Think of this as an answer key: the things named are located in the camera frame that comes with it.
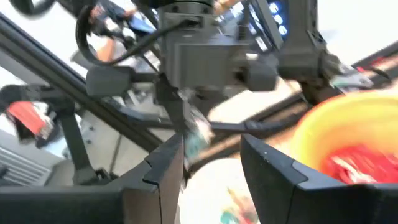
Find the person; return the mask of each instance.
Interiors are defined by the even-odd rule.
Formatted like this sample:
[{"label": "person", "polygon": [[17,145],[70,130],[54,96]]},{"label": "person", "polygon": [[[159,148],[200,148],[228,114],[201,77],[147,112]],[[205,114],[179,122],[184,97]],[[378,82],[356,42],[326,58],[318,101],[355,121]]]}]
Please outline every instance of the person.
[{"label": "person", "polygon": [[[123,17],[126,19],[131,18],[137,12],[137,8],[133,7],[130,10],[127,10],[123,13]],[[115,26],[112,20],[106,15],[106,11],[100,5],[96,6],[90,14],[90,22],[94,23],[96,19],[101,19],[106,25],[111,29],[111,26]],[[114,40],[110,37],[98,37],[96,35],[92,35],[89,37],[89,42],[93,46],[95,50],[95,54],[98,59],[102,61],[110,61],[114,58],[120,57],[122,54],[126,52],[126,48],[123,43]],[[119,65],[127,65],[131,66],[134,64],[133,58],[128,58],[119,63]]]}]

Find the wire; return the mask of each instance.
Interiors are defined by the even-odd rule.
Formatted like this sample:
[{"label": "wire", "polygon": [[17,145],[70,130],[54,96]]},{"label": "wire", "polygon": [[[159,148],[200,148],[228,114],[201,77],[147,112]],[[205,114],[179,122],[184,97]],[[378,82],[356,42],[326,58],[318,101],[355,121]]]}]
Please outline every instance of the wire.
[{"label": "wire", "polygon": [[34,4],[32,1],[9,1],[13,8],[19,13],[27,17],[41,16],[46,13],[54,5],[55,0],[44,0],[40,1],[38,4]]},{"label": "wire", "polygon": [[389,84],[392,84],[393,78],[387,72],[385,72],[383,70],[380,70],[378,68],[375,68],[375,67],[370,67],[368,70],[372,71],[372,72],[374,72],[374,73],[376,73],[376,74],[378,74],[378,75],[380,75],[380,76],[382,76],[382,77],[384,77],[386,79],[388,79],[389,80]]},{"label": "wire", "polygon": [[82,55],[91,63],[95,65],[114,65],[116,63],[122,62],[123,60],[139,54],[143,52],[146,48],[150,47],[158,38],[168,34],[169,32],[176,30],[181,27],[188,27],[197,24],[197,21],[190,21],[190,20],[183,20],[179,23],[176,23],[169,27],[164,27],[161,29],[156,30],[155,32],[143,37],[137,45],[127,49],[126,53],[124,53],[119,58],[114,60],[110,60],[107,62],[98,60],[88,48],[87,42],[87,34],[91,31],[91,25],[89,24],[89,17],[90,12],[93,9],[93,6],[86,6],[78,16],[78,20],[76,22],[76,42],[79,50],[81,51]]},{"label": "wire", "polygon": [[274,133],[278,130],[286,129],[291,125],[299,121],[310,108],[305,109],[299,113],[292,113],[286,118],[280,119],[278,121],[268,121],[268,122],[258,122],[258,121],[245,121],[244,125],[248,131],[258,131],[262,132],[260,135],[268,135]]}]

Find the blue light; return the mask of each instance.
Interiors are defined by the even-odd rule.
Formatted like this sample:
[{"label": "blue light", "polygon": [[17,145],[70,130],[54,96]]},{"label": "blue light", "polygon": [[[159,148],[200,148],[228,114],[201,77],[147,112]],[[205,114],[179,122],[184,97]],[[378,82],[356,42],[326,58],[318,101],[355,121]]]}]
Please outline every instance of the blue light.
[{"label": "blue light", "polygon": [[287,34],[287,29],[286,29],[286,27],[285,26],[279,26],[279,33],[281,34],[281,35],[286,35]]},{"label": "blue light", "polygon": [[274,19],[279,25],[282,25],[282,23],[284,23],[284,20],[282,19],[282,16],[280,16],[280,15],[274,16]]},{"label": "blue light", "polygon": [[269,4],[269,10],[271,11],[271,13],[275,14],[278,13],[279,7],[276,3],[271,3]]}]

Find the red package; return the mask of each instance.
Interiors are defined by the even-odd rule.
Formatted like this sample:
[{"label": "red package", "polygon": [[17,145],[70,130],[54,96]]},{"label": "red package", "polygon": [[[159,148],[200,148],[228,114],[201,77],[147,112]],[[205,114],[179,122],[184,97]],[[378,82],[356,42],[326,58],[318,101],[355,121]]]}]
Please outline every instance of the red package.
[{"label": "red package", "polygon": [[24,124],[35,135],[45,126],[45,122],[36,112],[32,102],[18,101],[8,107],[8,112]]},{"label": "red package", "polygon": [[322,171],[346,184],[398,182],[398,158],[373,152],[364,145],[350,146],[331,153]]}]

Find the black metal frame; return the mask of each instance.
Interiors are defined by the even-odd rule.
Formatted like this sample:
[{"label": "black metal frame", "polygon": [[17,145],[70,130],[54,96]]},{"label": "black metal frame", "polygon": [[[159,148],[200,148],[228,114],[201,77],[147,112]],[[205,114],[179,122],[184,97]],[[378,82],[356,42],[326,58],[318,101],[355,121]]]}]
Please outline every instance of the black metal frame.
[{"label": "black metal frame", "polygon": [[108,103],[87,96],[85,81],[79,74],[1,13],[0,50],[51,86],[62,90],[82,107],[118,130],[144,150],[152,152],[162,144],[162,140],[148,129],[138,125],[131,125],[126,116],[118,113]]}]

